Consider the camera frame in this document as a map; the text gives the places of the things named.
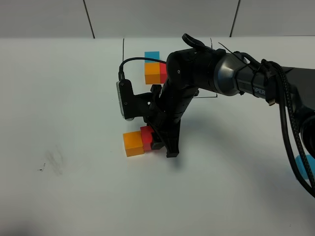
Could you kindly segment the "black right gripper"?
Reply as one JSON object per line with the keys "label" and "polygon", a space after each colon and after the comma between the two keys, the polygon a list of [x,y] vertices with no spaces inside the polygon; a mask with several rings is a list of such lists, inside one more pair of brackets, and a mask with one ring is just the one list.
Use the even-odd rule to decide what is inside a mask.
{"label": "black right gripper", "polygon": [[145,118],[145,122],[154,130],[151,133],[151,150],[166,147],[167,158],[178,156],[180,120],[197,91],[194,85],[180,88],[167,79],[162,88],[154,92],[150,104],[152,114]]}

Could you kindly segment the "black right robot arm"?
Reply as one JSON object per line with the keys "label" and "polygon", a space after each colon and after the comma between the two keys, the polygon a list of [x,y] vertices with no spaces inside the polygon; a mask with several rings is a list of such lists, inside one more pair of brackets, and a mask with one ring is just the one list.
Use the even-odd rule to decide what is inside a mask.
{"label": "black right robot arm", "polygon": [[179,154],[180,120],[199,89],[226,96],[248,93],[269,105],[287,108],[292,128],[310,154],[315,152],[315,72],[257,62],[246,53],[223,49],[181,50],[166,61],[167,80],[155,92],[157,112],[148,123],[159,135],[168,157]]}

